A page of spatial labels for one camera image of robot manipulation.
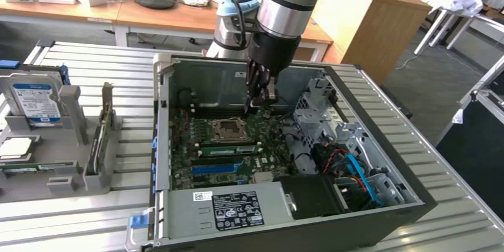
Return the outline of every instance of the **white cloth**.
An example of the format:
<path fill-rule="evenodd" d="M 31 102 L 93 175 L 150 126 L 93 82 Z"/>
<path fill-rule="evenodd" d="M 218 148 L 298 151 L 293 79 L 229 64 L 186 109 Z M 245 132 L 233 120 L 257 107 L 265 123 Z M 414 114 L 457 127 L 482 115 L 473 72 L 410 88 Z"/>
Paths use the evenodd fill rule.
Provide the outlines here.
<path fill-rule="evenodd" d="M 482 8 L 481 0 L 421 0 L 431 6 L 431 13 L 434 10 L 443 8 L 449 11 L 459 13 L 466 17 L 473 17 Z"/>

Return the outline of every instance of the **metal table surface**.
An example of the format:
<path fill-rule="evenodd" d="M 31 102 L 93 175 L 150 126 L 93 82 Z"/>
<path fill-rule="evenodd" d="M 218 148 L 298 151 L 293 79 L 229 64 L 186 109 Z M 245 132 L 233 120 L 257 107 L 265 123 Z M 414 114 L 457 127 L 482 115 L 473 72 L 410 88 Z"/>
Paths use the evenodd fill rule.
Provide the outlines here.
<path fill-rule="evenodd" d="M 98 114 L 101 85 L 105 81 L 113 83 L 113 104 L 123 124 L 110 192 L 0 204 L 0 251 L 123 250 L 126 218 L 147 203 L 151 57 L 163 52 L 66 42 L 33 49 L 25 63 L 63 63 L 69 67 L 70 82 L 81 86 L 85 115 Z M 504 251 L 502 222 L 377 85 L 353 66 L 333 68 L 438 202 L 417 223 L 398 228 L 375 246 L 358 251 Z M 342 111 L 351 120 L 349 109 Z M 1 115 L 5 113 L 6 109 L 0 110 Z"/>

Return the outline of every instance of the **monitor stand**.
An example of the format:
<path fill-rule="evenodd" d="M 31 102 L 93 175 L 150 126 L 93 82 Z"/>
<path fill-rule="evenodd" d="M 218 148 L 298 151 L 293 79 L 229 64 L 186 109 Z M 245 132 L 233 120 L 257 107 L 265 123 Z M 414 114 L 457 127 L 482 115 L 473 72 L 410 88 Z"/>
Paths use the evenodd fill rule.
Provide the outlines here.
<path fill-rule="evenodd" d="M 174 5 L 174 0 L 134 0 L 134 2 L 150 9 L 167 9 Z"/>

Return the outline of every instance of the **motherboard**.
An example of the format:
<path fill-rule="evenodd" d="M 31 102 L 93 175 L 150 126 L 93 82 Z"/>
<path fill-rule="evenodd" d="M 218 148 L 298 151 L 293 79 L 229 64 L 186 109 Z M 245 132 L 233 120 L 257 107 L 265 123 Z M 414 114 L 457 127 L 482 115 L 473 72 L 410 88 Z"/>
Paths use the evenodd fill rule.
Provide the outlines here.
<path fill-rule="evenodd" d="M 281 115 L 271 109 L 227 117 L 175 109 L 171 117 L 171 189 L 271 182 L 294 165 Z"/>

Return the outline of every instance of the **power supply label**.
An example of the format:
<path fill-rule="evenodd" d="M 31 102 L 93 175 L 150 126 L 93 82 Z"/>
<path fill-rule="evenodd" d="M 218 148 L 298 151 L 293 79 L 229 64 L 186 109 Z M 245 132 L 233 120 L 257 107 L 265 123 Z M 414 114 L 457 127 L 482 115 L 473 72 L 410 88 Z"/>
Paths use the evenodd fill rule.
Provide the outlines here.
<path fill-rule="evenodd" d="M 254 191 L 211 196 L 217 230 L 234 230 L 263 224 Z"/>
<path fill-rule="evenodd" d="M 53 90 L 46 84 L 13 84 L 17 100 L 23 115 L 34 122 L 55 122 L 59 120 L 59 110 L 50 99 Z"/>

